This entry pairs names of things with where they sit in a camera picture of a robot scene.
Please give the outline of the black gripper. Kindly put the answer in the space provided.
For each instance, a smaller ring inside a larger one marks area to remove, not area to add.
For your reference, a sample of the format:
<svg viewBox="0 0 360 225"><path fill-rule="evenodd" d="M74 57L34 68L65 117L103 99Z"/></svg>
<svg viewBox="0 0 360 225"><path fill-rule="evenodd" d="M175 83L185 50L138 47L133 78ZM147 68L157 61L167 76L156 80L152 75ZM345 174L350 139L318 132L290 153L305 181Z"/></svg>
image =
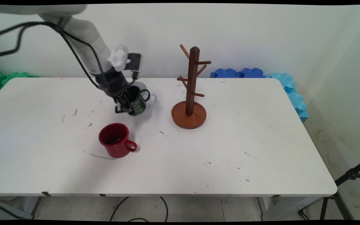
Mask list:
<svg viewBox="0 0 360 225"><path fill-rule="evenodd" d="M106 95L115 101L115 113L133 113L136 108L137 90L127 90L129 82L122 72L107 71L96 75L96 82L100 85Z"/></svg>

